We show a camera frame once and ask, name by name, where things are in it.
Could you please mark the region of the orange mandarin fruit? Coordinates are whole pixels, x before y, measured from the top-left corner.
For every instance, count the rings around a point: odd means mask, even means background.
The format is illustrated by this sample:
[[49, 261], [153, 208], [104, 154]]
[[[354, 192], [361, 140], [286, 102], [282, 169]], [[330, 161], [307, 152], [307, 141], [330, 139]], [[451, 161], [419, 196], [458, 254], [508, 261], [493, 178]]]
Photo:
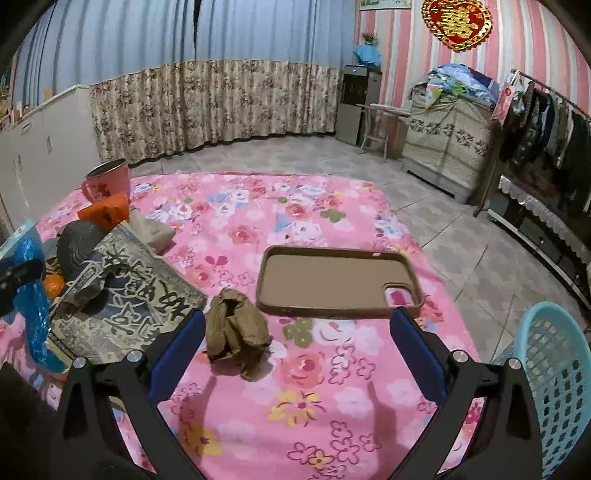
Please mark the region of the orange mandarin fruit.
[[43, 280], [43, 287], [50, 301], [53, 301], [61, 293], [65, 286], [63, 277], [59, 274], [50, 274]]

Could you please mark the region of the light blue laundry basket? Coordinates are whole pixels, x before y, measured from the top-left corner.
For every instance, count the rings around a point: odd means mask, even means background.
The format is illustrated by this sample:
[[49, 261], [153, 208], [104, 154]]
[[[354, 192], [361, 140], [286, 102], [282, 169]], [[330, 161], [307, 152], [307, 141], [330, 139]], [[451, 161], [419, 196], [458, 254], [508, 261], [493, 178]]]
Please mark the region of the light blue laundry basket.
[[512, 343], [493, 362], [522, 363], [542, 438], [542, 477], [567, 459], [590, 421], [590, 348], [561, 306], [539, 302], [521, 317]]

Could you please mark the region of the blue plastic bag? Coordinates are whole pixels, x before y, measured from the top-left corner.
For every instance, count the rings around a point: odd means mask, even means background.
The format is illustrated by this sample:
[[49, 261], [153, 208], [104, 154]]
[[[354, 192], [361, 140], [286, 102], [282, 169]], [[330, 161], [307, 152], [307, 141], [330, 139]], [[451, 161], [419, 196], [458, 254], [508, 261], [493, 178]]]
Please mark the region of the blue plastic bag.
[[66, 365], [47, 346], [50, 301], [43, 286], [45, 257], [37, 238], [22, 237], [14, 253], [1, 260], [1, 315], [16, 311], [24, 317], [25, 335], [33, 360], [52, 374]]

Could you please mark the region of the blue tissue box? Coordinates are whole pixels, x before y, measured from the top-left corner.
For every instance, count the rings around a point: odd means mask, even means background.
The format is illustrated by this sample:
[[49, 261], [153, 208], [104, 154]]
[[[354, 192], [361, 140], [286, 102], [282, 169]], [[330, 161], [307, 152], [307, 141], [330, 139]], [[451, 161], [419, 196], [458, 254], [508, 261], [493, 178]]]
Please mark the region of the blue tissue box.
[[0, 259], [3, 260], [12, 256], [17, 249], [18, 244], [25, 237], [40, 241], [40, 236], [36, 230], [35, 223], [30, 219], [26, 220], [20, 227], [18, 227], [4, 242], [0, 248]]

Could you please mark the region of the low tv shelf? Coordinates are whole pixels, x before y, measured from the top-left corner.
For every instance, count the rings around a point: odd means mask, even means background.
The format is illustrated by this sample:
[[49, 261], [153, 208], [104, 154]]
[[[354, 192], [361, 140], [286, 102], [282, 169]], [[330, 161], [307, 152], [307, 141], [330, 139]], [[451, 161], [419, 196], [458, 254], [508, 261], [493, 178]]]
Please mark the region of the low tv shelf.
[[584, 306], [590, 308], [590, 249], [517, 181], [502, 175], [487, 200], [490, 219], [516, 237]]

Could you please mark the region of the brown phone case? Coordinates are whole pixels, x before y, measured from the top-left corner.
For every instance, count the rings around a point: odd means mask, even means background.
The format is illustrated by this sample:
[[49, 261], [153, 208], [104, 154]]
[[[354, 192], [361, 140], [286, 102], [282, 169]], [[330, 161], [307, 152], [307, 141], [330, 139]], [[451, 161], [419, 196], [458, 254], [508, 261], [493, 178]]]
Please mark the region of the brown phone case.
[[411, 262], [396, 252], [271, 246], [256, 285], [259, 310], [276, 316], [377, 319], [404, 307], [417, 317], [424, 304]]

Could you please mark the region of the pink metal mug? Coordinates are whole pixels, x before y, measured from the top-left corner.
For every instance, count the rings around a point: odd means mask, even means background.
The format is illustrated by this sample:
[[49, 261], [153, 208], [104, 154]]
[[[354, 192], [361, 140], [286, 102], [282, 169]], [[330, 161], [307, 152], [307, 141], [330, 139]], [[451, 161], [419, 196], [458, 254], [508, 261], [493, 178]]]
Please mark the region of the pink metal mug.
[[85, 177], [81, 191], [91, 203], [123, 193], [130, 198], [130, 175], [124, 159], [112, 160], [92, 169]]

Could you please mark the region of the white cabinet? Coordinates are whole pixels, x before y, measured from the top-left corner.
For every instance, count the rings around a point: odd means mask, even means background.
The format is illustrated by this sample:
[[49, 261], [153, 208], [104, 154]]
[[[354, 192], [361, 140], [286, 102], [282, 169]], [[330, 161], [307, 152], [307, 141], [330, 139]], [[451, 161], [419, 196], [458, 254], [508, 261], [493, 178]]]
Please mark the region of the white cabinet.
[[40, 220], [101, 163], [90, 87], [75, 85], [1, 132], [1, 214], [11, 231]]

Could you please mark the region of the clothes rack with clothes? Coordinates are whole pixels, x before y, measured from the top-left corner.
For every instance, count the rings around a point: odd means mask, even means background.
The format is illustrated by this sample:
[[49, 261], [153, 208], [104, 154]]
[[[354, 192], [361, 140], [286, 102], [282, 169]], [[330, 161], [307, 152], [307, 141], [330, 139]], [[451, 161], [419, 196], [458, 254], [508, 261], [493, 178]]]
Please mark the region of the clothes rack with clothes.
[[590, 216], [590, 115], [556, 89], [512, 69], [491, 120], [500, 128], [479, 206], [508, 185], [563, 218]]

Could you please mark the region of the cloth covered chest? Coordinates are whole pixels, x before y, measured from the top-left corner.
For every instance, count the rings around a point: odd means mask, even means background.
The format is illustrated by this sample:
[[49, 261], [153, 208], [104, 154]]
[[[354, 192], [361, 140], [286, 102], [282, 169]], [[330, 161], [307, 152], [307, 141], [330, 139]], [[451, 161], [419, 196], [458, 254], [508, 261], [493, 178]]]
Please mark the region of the cloth covered chest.
[[492, 108], [447, 92], [429, 106], [427, 86], [421, 84], [410, 99], [402, 169], [466, 204], [479, 189], [492, 152]]

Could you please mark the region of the floral beige curtain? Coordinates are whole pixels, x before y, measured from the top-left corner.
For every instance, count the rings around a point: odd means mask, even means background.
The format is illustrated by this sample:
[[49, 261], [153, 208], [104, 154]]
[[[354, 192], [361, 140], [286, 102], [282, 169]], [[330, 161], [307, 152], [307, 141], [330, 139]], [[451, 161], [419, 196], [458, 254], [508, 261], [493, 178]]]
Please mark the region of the floral beige curtain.
[[315, 63], [191, 60], [89, 89], [99, 157], [136, 164], [211, 143], [335, 131], [341, 71]]

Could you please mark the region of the small folding table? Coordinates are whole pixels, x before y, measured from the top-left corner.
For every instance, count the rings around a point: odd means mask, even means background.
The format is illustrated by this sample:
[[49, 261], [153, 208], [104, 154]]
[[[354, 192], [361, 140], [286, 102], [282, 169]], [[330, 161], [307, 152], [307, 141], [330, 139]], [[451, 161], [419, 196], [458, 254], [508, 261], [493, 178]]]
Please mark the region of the small folding table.
[[407, 121], [411, 111], [386, 104], [358, 104], [363, 114], [363, 136], [361, 149], [367, 152], [374, 144], [382, 146], [382, 158], [386, 162], [389, 154], [391, 124]]

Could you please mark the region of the pile of blue bedding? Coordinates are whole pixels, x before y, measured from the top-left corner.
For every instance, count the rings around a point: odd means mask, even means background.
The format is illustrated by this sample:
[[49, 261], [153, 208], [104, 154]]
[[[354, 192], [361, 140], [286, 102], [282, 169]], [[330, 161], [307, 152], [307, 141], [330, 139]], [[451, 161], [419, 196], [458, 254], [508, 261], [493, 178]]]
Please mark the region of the pile of blue bedding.
[[499, 96], [499, 85], [492, 78], [464, 64], [447, 63], [426, 74], [427, 108], [444, 94], [467, 96], [482, 105], [493, 107]]

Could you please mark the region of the water dispenser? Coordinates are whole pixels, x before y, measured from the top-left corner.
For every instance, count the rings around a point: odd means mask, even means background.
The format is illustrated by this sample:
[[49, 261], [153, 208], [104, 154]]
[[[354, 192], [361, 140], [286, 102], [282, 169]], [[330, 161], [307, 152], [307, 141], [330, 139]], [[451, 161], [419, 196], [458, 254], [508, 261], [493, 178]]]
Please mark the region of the water dispenser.
[[382, 72], [366, 66], [346, 65], [342, 71], [335, 138], [360, 146], [365, 128], [365, 105], [378, 103]]

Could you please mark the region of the red heart wall decoration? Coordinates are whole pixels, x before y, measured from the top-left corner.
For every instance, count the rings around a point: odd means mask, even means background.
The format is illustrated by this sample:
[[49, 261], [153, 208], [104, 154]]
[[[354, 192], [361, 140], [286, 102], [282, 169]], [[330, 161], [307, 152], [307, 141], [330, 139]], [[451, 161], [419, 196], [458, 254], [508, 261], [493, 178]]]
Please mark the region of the red heart wall decoration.
[[494, 26], [491, 11], [481, 1], [429, 0], [421, 13], [431, 33], [457, 53], [485, 42]]

